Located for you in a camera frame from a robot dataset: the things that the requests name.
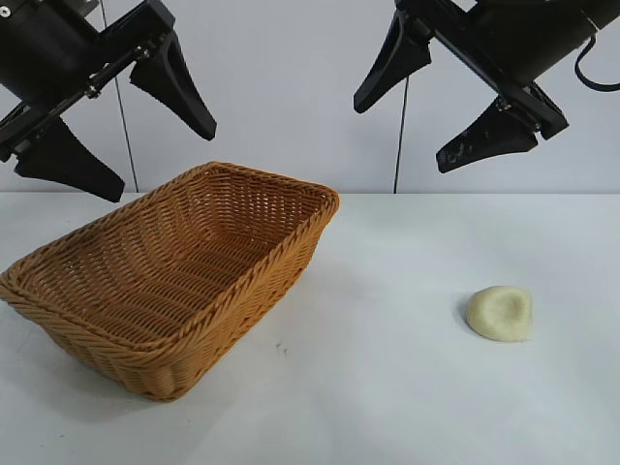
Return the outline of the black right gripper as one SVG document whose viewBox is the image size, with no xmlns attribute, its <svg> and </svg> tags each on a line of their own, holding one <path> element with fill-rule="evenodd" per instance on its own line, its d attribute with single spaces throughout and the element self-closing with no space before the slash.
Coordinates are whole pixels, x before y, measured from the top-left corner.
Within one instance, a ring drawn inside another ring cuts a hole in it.
<svg viewBox="0 0 620 465">
<path fill-rule="evenodd" d="M 528 152 L 538 145 L 536 129 L 548 140 L 568 128 L 536 79 L 596 35 L 599 1 L 479 1 L 467 12 L 451 1 L 395 6 L 379 54 L 354 94 L 357 113 L 431 63 L 432 37 L 502 97 L 437 152 L 439 172 Z"/>
</svg>

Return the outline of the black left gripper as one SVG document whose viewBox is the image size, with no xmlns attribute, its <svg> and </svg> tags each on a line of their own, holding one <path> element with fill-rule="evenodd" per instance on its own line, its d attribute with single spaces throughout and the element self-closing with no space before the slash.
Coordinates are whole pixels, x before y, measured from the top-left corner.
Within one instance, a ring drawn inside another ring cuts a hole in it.
<svg viewBox="0 0 620 465">
<path fill-rule="evenodd" d="M 96 158 L 62 120 L 131 63 L 130 82 L 213 140 L 208 110 L 174 37 L 174 17 L 160 1 L 143 1 L 103 31 L 66 1 L 1 4 L 1 83 L 20 103 L 1 122 L 1 159 L 15 173 L 119 202 L 125 182 Z"/>
</svg>

